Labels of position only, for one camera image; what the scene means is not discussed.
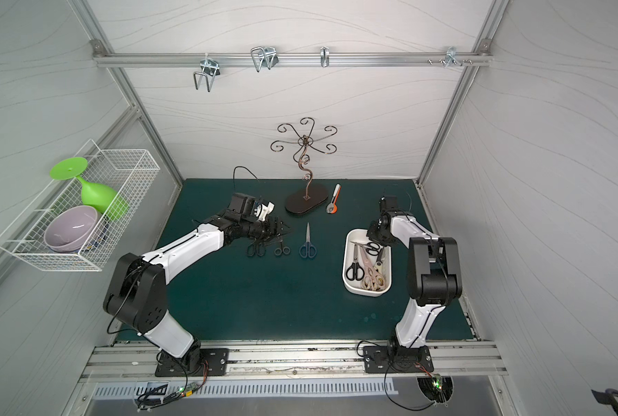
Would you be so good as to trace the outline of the black handled scissors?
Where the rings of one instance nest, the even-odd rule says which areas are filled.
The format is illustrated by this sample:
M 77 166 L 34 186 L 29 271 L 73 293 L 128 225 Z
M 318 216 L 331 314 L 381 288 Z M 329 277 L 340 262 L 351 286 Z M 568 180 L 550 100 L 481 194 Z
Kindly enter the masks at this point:
M 364 280 L 364 268 L 359 263 L 359 244 L 353 244 L 352 263 L 346 269 L 345 276 L 348 281 L 361 282 Z

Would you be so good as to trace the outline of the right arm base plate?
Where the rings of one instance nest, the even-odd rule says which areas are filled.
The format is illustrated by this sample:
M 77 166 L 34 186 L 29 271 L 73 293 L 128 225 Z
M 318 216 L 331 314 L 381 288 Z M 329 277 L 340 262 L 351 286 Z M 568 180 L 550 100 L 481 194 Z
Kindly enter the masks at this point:
M 361 348 L 366 374 L 425 374 L 435 371 L 428 347 L 396 349 L 374 345 Z

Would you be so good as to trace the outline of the white storage box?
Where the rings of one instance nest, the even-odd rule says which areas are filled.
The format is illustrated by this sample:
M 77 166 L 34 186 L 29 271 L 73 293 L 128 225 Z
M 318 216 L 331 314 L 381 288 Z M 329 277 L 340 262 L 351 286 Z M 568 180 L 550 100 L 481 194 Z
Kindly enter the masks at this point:
M 361 282 L 348 281 L 345 276 L 346 269 L 352 263 L 353 244 L 359 244 L 359 263 L 366 273 L 367 266 L 375 266 L 386 279 L 385 288 L 382 291 L 367 291 L 361 287 Z M 367 238 L 367 230 L 353 229 L 346 236 L 342 279 L 348 291 L 360 296 L 378 297 L 385 294 L 391 287 L 391 248 L 373 243 Z

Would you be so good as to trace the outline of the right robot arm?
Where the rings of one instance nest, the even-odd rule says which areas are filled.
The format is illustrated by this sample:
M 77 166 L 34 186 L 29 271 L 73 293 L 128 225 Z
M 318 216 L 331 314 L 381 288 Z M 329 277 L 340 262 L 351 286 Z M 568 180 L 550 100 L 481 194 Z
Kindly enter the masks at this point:
M 398 206 L 395 196 L 381 197 L 379 212 L 380 218 L 370 224 L 368 239 L 383 246 L 400 242 L 408 250 L 409 302 L 390 338 L 388 357 L 420 358 L 435 319 L 462 295 L 458 244 L 421 225 Z

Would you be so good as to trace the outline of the large black scissors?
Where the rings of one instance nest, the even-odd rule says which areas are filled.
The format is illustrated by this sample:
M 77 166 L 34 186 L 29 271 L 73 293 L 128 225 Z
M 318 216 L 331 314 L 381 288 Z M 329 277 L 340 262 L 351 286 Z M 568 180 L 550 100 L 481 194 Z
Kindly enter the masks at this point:
M 263 257 L 267 253 L 265 239 L 254 239 L 247 248 L 247 256 Z

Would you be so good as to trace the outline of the small black scissors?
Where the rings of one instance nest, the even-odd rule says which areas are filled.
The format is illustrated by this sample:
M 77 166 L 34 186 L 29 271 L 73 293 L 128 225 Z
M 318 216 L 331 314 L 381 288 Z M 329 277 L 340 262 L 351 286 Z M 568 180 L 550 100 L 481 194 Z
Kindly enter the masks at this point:
M 284 243 L 283 237 L 277 237 L 274 247 L 274 256 L 289 256 L 291 249 Z

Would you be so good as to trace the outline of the blue handled scissors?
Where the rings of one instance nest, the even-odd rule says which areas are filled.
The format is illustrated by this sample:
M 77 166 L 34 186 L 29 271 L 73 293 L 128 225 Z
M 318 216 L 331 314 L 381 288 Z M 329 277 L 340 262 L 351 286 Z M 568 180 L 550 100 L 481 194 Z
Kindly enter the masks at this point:
M 300 246 L 299 255 L 304 259 L 314 259 L 318 253 L 317 248 L 312 244 L 311 241 L 311 225 L 307 223 L 306 227 L 306 239 L 305 242 Z

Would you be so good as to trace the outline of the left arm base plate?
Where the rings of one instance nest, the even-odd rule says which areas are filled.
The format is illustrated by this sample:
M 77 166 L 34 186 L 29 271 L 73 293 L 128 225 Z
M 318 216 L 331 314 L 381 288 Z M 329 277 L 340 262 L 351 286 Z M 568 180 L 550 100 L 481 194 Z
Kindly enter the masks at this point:
M 181 358 L 165 351 L 157 354 L 154 375 L 162 377 L 224 376 L 229 360 L 227 348 L 193 348 Z

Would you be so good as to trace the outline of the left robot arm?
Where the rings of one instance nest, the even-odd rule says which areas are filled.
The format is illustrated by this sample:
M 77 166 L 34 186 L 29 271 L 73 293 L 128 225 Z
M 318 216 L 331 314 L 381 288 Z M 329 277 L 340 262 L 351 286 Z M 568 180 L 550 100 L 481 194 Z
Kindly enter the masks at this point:
M 171 365 L 196 374 L 203 364 L 201 343 L 171 315 L 167 286 L 182 271 L 236 239 L 251 239 L 252 250 L 257 252 L 268 241 L 289 232 L 290 226 L 278 217 L 212 216 L 156 251 L 122 256 L 106 291 L 103 310 L 160 349 L 158 374 L 170 372 Z

